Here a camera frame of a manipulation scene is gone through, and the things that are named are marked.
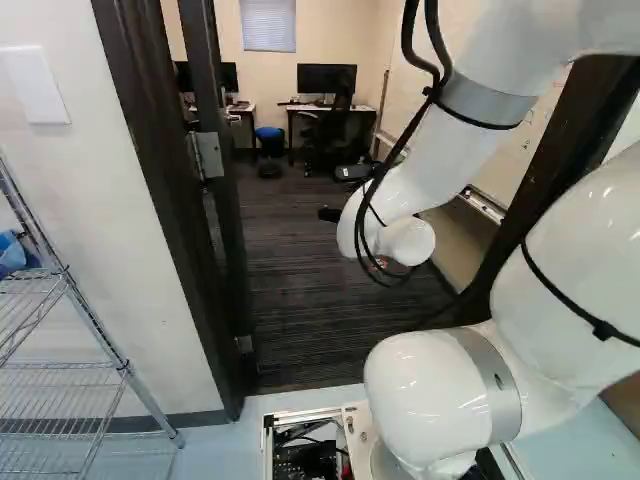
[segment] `blue bag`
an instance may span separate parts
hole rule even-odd
[[[25,268],[27,254],[11,230],[0,233],[0,279]]]

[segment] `door hinge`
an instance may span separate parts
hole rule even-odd
[[[202,180],[224,177],[218,132],[189,132],[188,138]]]
[[[253,340],[251,339],[251,335],[236,337],[236,344],[241,354],[253,353]]]

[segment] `blue stool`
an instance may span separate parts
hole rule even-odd
[[[274,158],[284,156],[284,130],[275,127],[260,127],[256,129],[256,138],[260,140],[260,154],[258,160],[258,176],[261,178],[280,178],[282,167]]]

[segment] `dark gray carpet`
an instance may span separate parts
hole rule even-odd
[[[421,267],[399,289],[372,283],[340,256],[323,205],[341,208],[344,185],[305,178],[300,163],[278,180],[237,164],[262,392],[362,381],[367,353],[451,300],[439,272]]]

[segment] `desk leg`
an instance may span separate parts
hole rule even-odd
[[[258,162],[258,145],[256,140],[256,117],[253,112],[249,115],[249,126],[251,127],[251,155],[253,155],[253,163]]]
[[[293,113],[287,112],[287,130],[289,132],[289,166],[293,167]]]

